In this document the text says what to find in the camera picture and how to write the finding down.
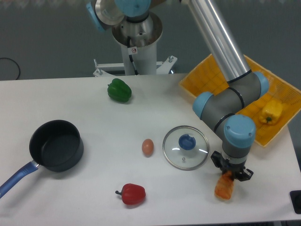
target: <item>yellow tray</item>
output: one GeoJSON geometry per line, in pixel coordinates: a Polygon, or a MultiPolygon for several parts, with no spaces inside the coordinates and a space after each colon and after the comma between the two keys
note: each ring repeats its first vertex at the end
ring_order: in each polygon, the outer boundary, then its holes
{"type": "MultiPolygon", "coordinates": [[[[300,111],[301,91],[247,56],[245,58],[253,72],[260,71],[269,80],[269,90],[260,99],[239,111],[238,114],[246,115],[254,121],[256,125],[255,141],[265,147],[300,111]],[[282,115],[275,125],[262,124],[259,122],[258,116],[266,103],[272,99],[283,103],[282,115]]],[[[229,87],[211,54],[180,81],[179,85],[195,98],[206,91],[217,95],[229,87]]]]}

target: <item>egg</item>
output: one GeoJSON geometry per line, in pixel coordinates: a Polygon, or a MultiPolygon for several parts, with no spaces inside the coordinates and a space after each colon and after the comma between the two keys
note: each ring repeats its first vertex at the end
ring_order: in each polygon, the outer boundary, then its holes
{"type": "Polygon", "coordinates": [[[154,143],[151,139],[146,139],[142,143],[142,151],[145,155],[150,156],[154,151],[154,143]]]}

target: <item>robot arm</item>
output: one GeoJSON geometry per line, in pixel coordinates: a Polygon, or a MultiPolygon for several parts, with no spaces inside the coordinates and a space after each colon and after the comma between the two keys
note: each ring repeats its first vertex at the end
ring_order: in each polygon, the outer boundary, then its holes
{"type": "MultiPolygon", "coordinates": [[[[150,0],[97,0],[90,13],[94,20],[97,17],[103,29],[119,24],[120,27],[113,30],[119,43],[126,47],[145,47],[155,43],[162,33],[162,27],[155,28],[161,24],[160,20],[149,16],[150,5],[150,0]]],[[[222,140],[223,151],[215,151],[211,156],[215,166],[222,172],[231,170],[240,181],[249,180],[253,172],[245,168],[245,162],[256,127],[250,118],[235,113],[264,95],[269,83],[260,72],[251,71],[213,0],[190,0],[188,5],[229,84],[228,89],[216,96],[202,93],[196,98],[193,111],[222,140]]]]}

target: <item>black saucepan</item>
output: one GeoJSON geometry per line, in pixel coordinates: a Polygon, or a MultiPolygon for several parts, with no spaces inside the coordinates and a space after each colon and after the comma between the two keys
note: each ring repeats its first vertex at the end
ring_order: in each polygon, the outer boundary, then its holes
{"type": "Polygon", "coordinates": [[[79,131],[64,120],[49,121],[40,126],[29,142],[33,161],[19,169],[0,186],[0,198],[26,175],[44,166],[48,170],[62,172],[76,165],[84,152],[79,131]]]}

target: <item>pot lid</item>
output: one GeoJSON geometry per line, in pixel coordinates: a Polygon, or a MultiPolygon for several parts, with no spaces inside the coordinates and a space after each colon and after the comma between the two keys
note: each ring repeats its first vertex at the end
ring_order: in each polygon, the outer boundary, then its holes
{"type": "Polygon", "coordinates": [[[174,167],[195,170],[207,159],[209,143],[200,130],[191,126],[178,126],[164,137],[163,153],[174,167]]]}

